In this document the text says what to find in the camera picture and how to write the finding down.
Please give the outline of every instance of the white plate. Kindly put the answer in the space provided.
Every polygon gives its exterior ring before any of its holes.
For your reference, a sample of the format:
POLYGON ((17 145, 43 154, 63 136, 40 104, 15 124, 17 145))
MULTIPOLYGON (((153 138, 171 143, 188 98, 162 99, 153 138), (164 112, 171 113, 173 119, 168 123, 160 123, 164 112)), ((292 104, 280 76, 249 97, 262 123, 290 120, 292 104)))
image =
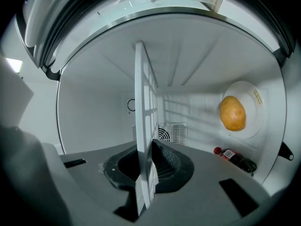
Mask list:
POLYGON ((249 82, 237 81, 230 85, 223 99, 227 96, 236 97, 246 111, 245 128, 239 131, 227 131, 240 139, 253 137, 260 130, 264 121, 264 101, 259 90, 249 82))

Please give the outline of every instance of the white divider panel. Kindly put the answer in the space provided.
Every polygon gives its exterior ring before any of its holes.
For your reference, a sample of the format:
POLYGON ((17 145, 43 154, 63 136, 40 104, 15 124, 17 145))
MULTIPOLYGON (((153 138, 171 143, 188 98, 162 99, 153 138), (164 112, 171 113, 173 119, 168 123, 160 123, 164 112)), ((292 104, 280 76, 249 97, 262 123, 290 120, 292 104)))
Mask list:
POLYGON ((151 142, 158 138, 156 80, 142 42, 135 49, 135 109, 137 149, 142 193, 148 208, 158 183, 157 171, 151 160, 151 142))

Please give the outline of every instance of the light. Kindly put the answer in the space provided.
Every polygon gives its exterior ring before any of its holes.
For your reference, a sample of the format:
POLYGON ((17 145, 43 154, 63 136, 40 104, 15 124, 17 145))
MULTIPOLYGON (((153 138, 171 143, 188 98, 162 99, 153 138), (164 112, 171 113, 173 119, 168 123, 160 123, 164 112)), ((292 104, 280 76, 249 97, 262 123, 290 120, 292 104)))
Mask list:
POLYGON ((20 72, 23 61, 12 58, 6 58, 6 61, 16 73, 20 72))

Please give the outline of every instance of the red bottle cap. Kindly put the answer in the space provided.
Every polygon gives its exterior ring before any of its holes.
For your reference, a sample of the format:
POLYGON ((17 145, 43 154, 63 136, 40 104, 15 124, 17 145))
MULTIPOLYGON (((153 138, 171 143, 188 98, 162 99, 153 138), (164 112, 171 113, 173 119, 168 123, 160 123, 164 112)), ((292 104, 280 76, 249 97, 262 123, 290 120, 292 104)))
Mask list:
POLYGON ((221 149, 220 147, 216 147, 216 148, 213 150, 213 153, 217 155, 217 154, 220 153, 221 150, 222 150, 222 149, 221 149))

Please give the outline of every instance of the plastic bottle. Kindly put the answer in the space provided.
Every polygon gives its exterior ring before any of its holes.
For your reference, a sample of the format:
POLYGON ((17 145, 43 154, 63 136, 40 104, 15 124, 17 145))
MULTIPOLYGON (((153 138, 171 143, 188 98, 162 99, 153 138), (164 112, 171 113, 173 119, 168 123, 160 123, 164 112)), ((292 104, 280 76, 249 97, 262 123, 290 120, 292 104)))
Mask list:
POLYGON ((220 147, 216 147, 214 149, 214 154, 230 161, 247 173, 253 173, 257 168, 255 162, 250 159, 244 158, 241 154, 230 148, 221 149, 220 147))

